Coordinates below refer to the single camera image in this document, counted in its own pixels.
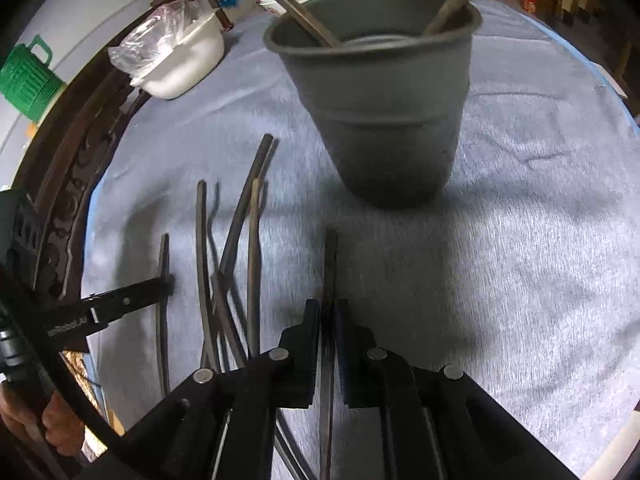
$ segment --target metal screw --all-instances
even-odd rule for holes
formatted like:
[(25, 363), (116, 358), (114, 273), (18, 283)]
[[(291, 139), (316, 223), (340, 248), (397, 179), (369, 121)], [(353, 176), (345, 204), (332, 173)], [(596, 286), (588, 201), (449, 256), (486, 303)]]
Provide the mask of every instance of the metal screw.
[(444, 376), (452, 381), (457, 381), (465, 373), (456, 365), (448, 365), (444, 367)]
[(198, 384), (204, 384), (204, 383), (208, 383), (210, 380), (213, 379), (213, 370), (209, 370), (208, 368), (201, 368), (200, 370), (196, 370), (192, 377), (193, 380), (196, 381)]
[(369, 348), (367, 357), (372, 361), (382, 361), (386, 357), (386, 350), (382, 348)]
[(274, 348), (269, 352), (269, 357), (273, 361), (284, 361), (284, 359), (289, 357), (289, 350), (286, 348)]

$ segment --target gray blanket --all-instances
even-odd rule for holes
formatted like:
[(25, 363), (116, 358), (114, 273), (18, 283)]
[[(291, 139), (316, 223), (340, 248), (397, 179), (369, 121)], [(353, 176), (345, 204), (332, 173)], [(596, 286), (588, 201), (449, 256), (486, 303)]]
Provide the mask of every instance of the gray blanket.
[[(338, 294), (381, 346), (424, 368), (459, 365), (583, 474), (640, 397), (639, 142), (584, 58), (502, 4), (476, 5), (484, 25), (460, 145), (433, 203), (382, 212), (344, 189), (283, 65), (262, 44), (271, 18), (257, 16), (226, 35), (225, 59), (199, 85), (174, 101), (151, 99), (132, 118), (92, 200), (82, 292), (152, 277), (168, 232), (171, 384), (185, 379), (202, 344), (196, 183), (209, 182), (219, 256), (260, 138), (272, 133), (262, 350), (300, 322), (306, 298), (320, 297), (323, 227), (332, 224)], [(242, 305), (246, 245), (245, 230)], [(160, 400), (153, 310), (113, 323), (90, 345), (108, 402), (131, 427)], [(287, 416), (317, 472), (317, 403)], [(333, 478), (383, 477), (377, 414), (348, 412), (339, 394), (334, 442)], [(288, 478), (277, 454), (273, 477)]]

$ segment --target green lid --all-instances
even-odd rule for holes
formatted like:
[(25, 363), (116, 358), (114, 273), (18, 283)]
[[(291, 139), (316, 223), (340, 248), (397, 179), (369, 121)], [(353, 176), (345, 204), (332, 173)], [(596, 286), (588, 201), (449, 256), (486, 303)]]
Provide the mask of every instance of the green lid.
[[(31, 52), (39, 45), (47, 54), (42, 62)], [(14, 47), (0, 70), (0, 92), (31, 121), (38, 122), (63, 82), (48, 67), (53, 54), (49, 45), (36, 35), (29, 46)]]

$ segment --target human hand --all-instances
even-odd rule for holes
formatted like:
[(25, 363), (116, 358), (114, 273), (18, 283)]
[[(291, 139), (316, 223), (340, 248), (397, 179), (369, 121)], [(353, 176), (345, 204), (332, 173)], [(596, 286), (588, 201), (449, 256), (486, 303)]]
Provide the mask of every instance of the human hand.
[[(42, 442), (38, 419), (8, 383), (0, 384), (0, 416), (5, 426), (21, 441)], [(84, 424), (69, 405), (54, 392), (42, 412), (47, 441), (60, 455), (75, 456), (84, 442)]]

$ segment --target gray plastic cup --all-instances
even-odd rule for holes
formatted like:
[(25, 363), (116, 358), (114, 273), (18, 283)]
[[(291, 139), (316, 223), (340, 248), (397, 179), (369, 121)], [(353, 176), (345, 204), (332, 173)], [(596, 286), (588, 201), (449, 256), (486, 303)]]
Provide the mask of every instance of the gray plastic cup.
[(311, 114), (344, 185), (381, 208), (429, 201), (449, 178), (469, 89), (467, 4), (421, 38), (444, 0), (312, 0), (343, 45), (319, 46), (285, 14), (264, 34)]

